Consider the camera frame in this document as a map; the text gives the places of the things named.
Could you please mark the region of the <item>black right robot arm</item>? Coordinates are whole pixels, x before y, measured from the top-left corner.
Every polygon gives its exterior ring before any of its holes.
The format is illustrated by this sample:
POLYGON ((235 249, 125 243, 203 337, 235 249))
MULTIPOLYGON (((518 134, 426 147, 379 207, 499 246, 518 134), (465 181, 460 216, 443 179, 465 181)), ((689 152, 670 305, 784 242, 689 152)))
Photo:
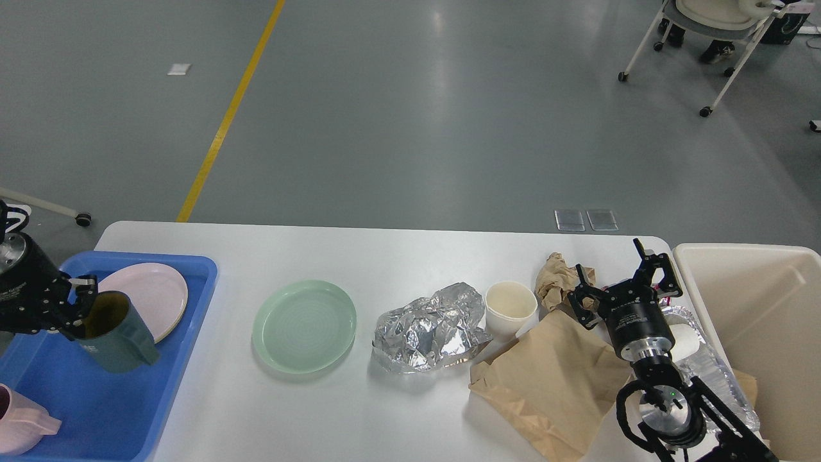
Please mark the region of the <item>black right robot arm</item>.
POLYGON ((577 265, 578 286, 567 299, 586 330, 604 323, 616 356, 634 379, 616 398, 616 420, 624 436, 661 461, 701 444, 707 424, 716 426, 716 445, 704 461, 775 461, 756 433, 696 375, 687 379, 675 365, 675 338, 661 302, 683 295, 668 254, 645 251, 633 240, 640 264, 631 278, 613 286, 590 284, 577 265))

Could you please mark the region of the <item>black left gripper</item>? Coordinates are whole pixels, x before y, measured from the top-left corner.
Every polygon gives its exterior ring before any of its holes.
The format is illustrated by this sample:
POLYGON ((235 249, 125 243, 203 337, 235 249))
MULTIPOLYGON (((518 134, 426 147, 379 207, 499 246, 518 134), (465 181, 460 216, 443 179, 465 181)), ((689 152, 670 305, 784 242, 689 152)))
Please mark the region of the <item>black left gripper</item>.
POLYGON ((59 330, 69 340, 85 339, 84 320, 70 319, 64 310, 91 310, 99 293, 96 275, 68 277, 24 233, 4 236, 1 263, 3 332, 59 330))

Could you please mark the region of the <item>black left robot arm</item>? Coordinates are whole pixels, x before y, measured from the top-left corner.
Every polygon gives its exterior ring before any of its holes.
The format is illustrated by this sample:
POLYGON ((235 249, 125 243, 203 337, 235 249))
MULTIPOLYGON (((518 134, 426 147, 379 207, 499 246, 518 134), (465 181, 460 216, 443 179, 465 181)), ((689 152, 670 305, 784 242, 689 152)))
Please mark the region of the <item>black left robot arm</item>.
POLYGON ((24 233, 29 210, 2 202, 1 327, 13 334, 59 332, 86 337, 85 321, 97 298, 97 277, 58 269, 24 233))

